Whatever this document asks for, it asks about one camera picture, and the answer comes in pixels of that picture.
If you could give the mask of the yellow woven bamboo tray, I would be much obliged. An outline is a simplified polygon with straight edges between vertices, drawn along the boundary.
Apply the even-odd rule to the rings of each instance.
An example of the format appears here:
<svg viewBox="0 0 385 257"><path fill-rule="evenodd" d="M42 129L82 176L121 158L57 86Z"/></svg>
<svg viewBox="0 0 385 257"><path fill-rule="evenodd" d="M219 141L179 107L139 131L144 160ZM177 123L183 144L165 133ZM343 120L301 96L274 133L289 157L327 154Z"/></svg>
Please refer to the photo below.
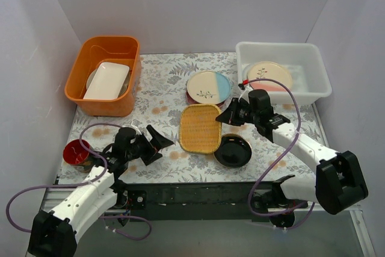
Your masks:
<svg viewBox="0 0 385 257"><path fill-rule="evenodd" d="M221 110L212 104L187 106L180 115L179 143L189 153L212 154L220 146L222 124L215 118Z"/></svg>

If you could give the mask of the cream and pink plate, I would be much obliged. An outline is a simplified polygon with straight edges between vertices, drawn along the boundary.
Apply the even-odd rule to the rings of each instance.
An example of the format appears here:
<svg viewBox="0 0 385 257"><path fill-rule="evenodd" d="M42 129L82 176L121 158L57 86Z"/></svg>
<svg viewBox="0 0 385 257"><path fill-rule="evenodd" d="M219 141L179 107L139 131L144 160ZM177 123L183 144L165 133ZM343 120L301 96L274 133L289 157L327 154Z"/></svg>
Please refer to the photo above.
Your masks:
<svg viewBox="0 0 385 257"><path fill-rule="evenodd" d="M285 67L270 61L261 61L254 63L248 72L248 80L253 79L273 79L291 89L293 79L291 73ZM252 82L253 89L263 89L266 91L284 91L285 89L275 82L256 81Z"/></svg>

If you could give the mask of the white ribbed soup plate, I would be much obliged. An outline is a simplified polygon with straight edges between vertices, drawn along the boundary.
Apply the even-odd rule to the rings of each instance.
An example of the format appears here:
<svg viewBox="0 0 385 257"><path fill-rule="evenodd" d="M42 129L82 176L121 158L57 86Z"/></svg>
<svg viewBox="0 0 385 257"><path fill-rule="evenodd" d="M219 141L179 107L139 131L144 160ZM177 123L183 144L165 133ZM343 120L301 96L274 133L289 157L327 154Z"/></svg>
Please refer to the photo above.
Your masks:
<svg viewBox="0 0 385 257"><path fill-rule="evenodd" d="M245 87L248 84L248 72L253 67L253 64L248 64L242 71L242 85Z"/></svg>

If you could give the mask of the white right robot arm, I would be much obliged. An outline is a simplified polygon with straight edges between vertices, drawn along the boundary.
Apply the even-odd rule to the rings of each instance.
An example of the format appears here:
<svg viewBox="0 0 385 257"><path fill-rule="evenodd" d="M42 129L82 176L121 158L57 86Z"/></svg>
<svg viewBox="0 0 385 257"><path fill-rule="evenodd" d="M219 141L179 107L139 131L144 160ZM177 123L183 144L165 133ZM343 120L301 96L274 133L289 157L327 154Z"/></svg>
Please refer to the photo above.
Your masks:
<svg viewBox="0 0 385 257"><path fill-rule="evenodd" d="M233 98L216 120L232 126L254 125L261 136L296 156L315 174L310 179L288 175L274 181L271 191L260 196L262 201L282 208L293 200L314 202L335 215L369 195L356 155L330 149L300 133L287 117L274 112L265 90L249 92L247 101Z"/></svg>

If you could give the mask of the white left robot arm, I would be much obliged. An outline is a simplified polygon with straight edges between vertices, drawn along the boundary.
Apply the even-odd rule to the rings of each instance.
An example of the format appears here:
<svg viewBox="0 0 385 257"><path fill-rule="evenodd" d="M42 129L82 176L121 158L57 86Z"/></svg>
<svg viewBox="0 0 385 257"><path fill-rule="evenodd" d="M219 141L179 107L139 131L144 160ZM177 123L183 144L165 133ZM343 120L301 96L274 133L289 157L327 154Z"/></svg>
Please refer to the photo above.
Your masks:
<svg viewBox="0 0 385 257"><path fill-rule="evenodd" d="M146 127L151 139L134 126L121 127L113 143L101 152L93 152L95 165L85 184L49 212L39 211L34 217L28 253L34 256L73 256L85 232L111 208L131 210L136 197L120 175L130 161L140 159L149 165L162 157L160 151L174 143Z"/></svg>

